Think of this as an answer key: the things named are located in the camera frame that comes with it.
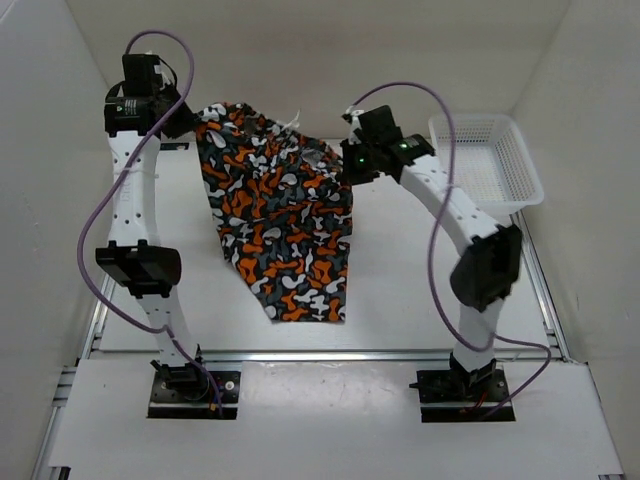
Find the camouflage patterned shorts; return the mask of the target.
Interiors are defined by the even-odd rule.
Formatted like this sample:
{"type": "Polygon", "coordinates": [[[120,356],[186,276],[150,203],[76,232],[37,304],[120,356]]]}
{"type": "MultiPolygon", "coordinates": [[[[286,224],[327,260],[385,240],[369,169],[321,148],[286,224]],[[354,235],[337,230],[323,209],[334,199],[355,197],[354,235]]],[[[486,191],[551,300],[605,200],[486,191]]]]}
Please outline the camouflage patterned shorts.
{"type": "Polygon", "coordinates": [[[223,257],[266,316],[345,321],[353,192],[341,157],[247,103],[198,112],[195,139],[223,257]]]}

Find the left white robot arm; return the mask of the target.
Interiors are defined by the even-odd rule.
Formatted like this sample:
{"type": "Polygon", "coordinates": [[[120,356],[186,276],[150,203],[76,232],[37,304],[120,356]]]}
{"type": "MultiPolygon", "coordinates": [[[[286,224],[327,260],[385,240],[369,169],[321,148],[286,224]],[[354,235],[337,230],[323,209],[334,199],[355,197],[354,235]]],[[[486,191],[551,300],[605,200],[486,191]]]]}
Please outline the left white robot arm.
{"type": "Polygon", "coordinates": [[[156,54],[126,54],[124,79],[107,93],[105,131],[113,156],[111,227],[95,259],[104,272],[137,301],[154,330],[159,357],[152,365],[174,397],[195,402],[206,396],[210,377],[189,333],[177,285],[182,262],[162,245],[156,221],[156,164],[161,134],[152,128],[180,95],[174,71],[164,72],[156,54]]]}

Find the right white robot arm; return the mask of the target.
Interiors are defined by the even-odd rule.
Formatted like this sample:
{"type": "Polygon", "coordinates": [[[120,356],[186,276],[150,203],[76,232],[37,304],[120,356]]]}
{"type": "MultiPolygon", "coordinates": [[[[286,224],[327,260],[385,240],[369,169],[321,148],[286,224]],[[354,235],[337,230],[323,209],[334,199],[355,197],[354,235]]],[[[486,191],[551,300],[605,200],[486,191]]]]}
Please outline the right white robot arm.
{"type": "Polygon", "coordinates": [[[520,274],[522,233],[483,212],[449,178],[450,169],[420,134],[406,136],[389,106],[347,108],[349,134],[340,146],[343,177],[352,184],[392,177],[435,218],[459,258],[449,283],[459,302],[459,322],[450,330],[456,344],[445,383],[460,399],[480,393],[495,371],[494,341],[499,315],[520,274]]]}

